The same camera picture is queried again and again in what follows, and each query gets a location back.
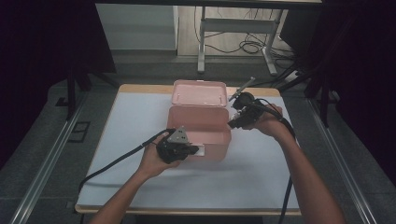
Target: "black curtain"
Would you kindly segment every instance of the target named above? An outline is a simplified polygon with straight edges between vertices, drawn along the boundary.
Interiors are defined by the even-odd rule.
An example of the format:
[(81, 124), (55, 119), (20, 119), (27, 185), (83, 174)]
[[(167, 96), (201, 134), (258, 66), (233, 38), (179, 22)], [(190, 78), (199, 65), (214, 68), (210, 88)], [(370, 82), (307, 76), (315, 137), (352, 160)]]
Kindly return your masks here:
[(0, 30), (3, 166), (47, 102), (50, 86), (69, 72), (116, 69), (92, 1), (3, 2)]

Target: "wall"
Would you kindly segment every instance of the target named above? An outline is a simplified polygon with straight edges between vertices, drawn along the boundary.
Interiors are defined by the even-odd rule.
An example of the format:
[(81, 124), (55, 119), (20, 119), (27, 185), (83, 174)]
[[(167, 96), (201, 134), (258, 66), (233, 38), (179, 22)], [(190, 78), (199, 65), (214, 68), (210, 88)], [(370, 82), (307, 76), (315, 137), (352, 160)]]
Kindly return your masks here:
[(176, 49), (177, 7), (96, 4), (110, 49)]

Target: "hand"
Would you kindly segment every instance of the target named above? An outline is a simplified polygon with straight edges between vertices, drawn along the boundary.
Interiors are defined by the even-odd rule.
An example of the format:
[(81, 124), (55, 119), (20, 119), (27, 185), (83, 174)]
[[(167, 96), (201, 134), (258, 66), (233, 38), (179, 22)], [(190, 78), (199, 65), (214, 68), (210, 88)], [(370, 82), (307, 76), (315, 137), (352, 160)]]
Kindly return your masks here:
[[(273, 107), (282, 115), (282, 107), (271, 104), (267, 105), (267, 107), (273, 109)], [(267, 112), (264, 112), (262, 116), (253, 124), (242, 127), (244, 130), (258, 129), (260, 132), (267, 134), (269, 136), (273, 136), (277, 139), (281, 134), (288, 133), (288, 129), (284, 124), (279, 122), (277, 118)]]
[(139, 168), (137, 168), (136, 171), (137, 174), (142, 175), (146, 179), (150, 179), (154, 176), (160, 175), (168, 168), (177, 167), (180, 165), (180, 161), (174, 161), (170, 164), (167, 164), (158, 155), (156, 147), (164, 137), (165, 135), (160, 135), (152, 143), (146, 146), (142, 161), (140, 162)]

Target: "pink lunch box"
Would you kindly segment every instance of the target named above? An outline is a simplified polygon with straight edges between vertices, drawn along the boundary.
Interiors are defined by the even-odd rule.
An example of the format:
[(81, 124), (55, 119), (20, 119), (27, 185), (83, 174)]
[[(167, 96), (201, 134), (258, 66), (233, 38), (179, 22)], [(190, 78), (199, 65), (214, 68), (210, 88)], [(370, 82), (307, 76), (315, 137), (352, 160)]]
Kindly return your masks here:
[(221, 161), (231, 142), (226, 85), (222, 82), (177, 80), (167, 128), (184, 126), (189, 141), (199, 146), (188, 160)]

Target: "white table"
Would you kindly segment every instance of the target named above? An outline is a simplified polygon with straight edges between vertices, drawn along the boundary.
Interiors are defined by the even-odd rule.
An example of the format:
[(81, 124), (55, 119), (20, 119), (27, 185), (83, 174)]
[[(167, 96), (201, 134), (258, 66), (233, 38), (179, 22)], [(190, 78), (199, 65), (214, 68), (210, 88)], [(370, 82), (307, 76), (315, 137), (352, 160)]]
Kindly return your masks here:
[[(166, 127), (171, 90), (169, 86), (121, 86), (88, 175)], [(280, 96), (266, 96), (278, 95), (274, 89), (251, 92), (264, 93), (261, 97), (284, 107)], [(231, 105), (227, 108), (234, 113)], [(286, 109), (284, 115), (289, 119)], [(150, 179), (137, 192), (127, 212), (278, 215), (290, 175), (279, 145), (258, 131), (232, 130), (232, 138), (223, 161), (183, 161), (177, 168)], [(88, 181), (79, 194), (77, 211), (96, 212), (136, 170), (142, 154), (143, 150)], [(293, 190), (287, 215), (300, 214)]]

